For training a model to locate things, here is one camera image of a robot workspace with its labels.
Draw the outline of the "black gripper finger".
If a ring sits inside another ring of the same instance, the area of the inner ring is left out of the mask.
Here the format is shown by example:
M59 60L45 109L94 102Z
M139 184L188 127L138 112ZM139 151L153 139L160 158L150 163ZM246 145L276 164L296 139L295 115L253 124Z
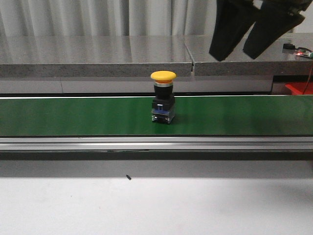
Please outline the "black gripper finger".
M304 0L264 0L243 52L256 59L279 37L304 21L302 11L305 11Z
M225 60L255 23L259 9L252 0L218 0L214 34L209 53Z

